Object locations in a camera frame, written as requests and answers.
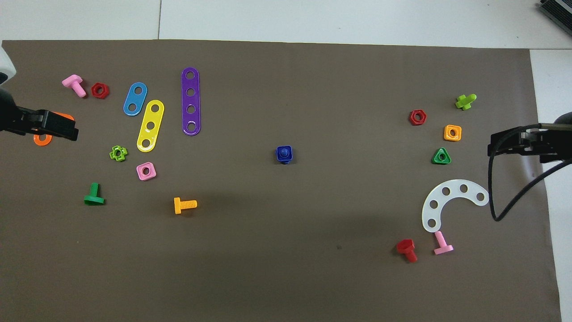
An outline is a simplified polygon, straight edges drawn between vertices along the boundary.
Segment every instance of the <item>red nut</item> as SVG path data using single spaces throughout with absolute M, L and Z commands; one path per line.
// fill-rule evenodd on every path
M 95 83 L 92 86 L 92 96 L 98 99 L 104 99 L 109 95 L 109 87 L 104 83 Z
M 421 125 L 427 120 L 427 114 L 422 109 L 415 109 L 409 115 L 409 121 L 413 125 Z

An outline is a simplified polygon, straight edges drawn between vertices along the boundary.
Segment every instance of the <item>white table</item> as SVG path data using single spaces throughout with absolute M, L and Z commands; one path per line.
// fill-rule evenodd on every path
M 541 14 L 538 4 L 532 0 L 4 1 L 0 40 L 175 38 L 528 48 L 538 119 L 549 123 L 572 111 L 566 100 L 572 94 L 572 37 Z M 570 178 L 572 167 L 546 179 L 563 321 L 572 321 Z

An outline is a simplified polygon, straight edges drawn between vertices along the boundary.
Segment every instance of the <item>lime green bolt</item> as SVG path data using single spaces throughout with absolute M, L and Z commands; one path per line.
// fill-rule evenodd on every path
M 470 94 L 468 97 L 465 95 L 461 95 L 457 97 L 457 103 L 455 105 L 457 108 L 463 108 L 463 111 L 466 111 L 471 108 L 471 103 L 476 100 L 475 94 Z

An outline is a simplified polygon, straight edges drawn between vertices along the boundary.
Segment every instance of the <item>white robot part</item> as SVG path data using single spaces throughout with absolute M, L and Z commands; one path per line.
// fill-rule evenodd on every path
M 16 75 L 16 68 L 4 48 L 0 47 L 0 86 L 14 75 Z

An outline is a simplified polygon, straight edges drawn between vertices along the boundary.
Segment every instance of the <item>white curved plastic plate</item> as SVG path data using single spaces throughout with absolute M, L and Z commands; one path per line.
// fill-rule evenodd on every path
M 467 191 L 465 193 L 461 191 L 462 185 L 467 186 Z M 443 194 L 444 188 L 449 189 L 449 195 Z M 483 200 L 480 201 L 477 199 L 478 194 L 483 195 Z M 423 228 L 430 233 L 434 233 L 441 229 L 441 210 L 443 210 L 443 207 L 447 202 L 449 202 L 449 200 L 455 198 L 469 199 L 477 206 L 484 206 L 488 203 L 488 192 L 473 181 L 464 179 L 453 179 L 441 183 L 431 190 L 427 199 L 425 199 L 425 202 L 423 203 L 423 211 L 421 213 Z M 432 201 L 437 203 L 436 208 L 431 207 Z M 431 219 L 435 221 L 434 227 L 429 226 L 429 220 Z

